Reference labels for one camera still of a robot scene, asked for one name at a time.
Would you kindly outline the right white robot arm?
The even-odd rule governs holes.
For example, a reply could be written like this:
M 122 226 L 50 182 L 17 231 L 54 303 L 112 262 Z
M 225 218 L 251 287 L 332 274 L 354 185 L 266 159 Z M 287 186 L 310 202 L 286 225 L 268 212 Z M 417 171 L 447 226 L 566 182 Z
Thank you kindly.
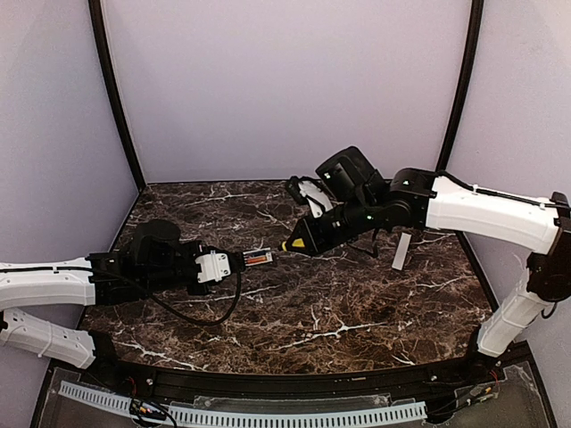
M 317 256 L 370 230 L 397 226 L 468 232 L 530 250 L 514 291 L 476 331 L 478 354 L 498 358 L 544 309 L 570 296 L 570 207 L 562 193 L 502 193 L 446 171 L 414 168 L 387 181 L 355 146 L 316 172 L 317 180 L 291 177 L 286 184 L 310 214 L 297 221 L 283 251 Z

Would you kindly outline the white remote control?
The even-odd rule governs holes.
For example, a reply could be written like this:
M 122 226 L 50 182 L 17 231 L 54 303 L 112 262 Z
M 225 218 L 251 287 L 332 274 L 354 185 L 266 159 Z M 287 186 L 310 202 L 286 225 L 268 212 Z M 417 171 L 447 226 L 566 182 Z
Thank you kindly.
M 248 267 L 268 264 L 273 261 L 273 254 L 270 248 L 245 251 L 242 253 L 244 265 Z

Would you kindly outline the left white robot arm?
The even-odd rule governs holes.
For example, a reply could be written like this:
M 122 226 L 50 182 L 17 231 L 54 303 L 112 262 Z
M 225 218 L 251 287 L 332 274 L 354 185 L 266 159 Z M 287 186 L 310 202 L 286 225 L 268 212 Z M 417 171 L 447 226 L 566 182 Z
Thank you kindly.
M 86 369 L 115 357 L 108 335 L 55 325 L 24 309 L 158 302 L 158 292 L 181 288 L 192 295 L 206 294 L 210 286 L 244 271 L 241 253 L 201 241 L 183 243 L 180 236 L 177 225 L 153 219 L 138 225 L 119 251 L 51 263 L 2 264 L 1 343 Z

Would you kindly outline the orange battery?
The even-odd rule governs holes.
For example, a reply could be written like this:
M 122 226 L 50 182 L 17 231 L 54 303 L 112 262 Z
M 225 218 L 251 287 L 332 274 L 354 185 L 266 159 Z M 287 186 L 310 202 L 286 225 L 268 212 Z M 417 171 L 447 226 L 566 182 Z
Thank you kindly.
M 267 259 L 267 258 L 266 258 L 266 259 L 262 259 L 262 258 L 259 258 L 259 259 L 248 259 L 247 262 L 246 262 L 246 264 L 247 264 L 247 265 L 257 265 L 257 264 L 263 264 L 263 263 L 268 263 L 268 262 L 271 262 L 271 260 L 270 260 L 270 259 Z

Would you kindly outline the white battery cover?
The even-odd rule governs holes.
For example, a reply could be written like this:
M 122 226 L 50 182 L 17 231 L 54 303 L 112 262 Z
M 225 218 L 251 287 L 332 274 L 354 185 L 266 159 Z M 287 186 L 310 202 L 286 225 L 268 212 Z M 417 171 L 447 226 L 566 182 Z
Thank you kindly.
M 411 234 L 402 233 L 393 257 L 392 269 L 402 270 L 410 247 Z

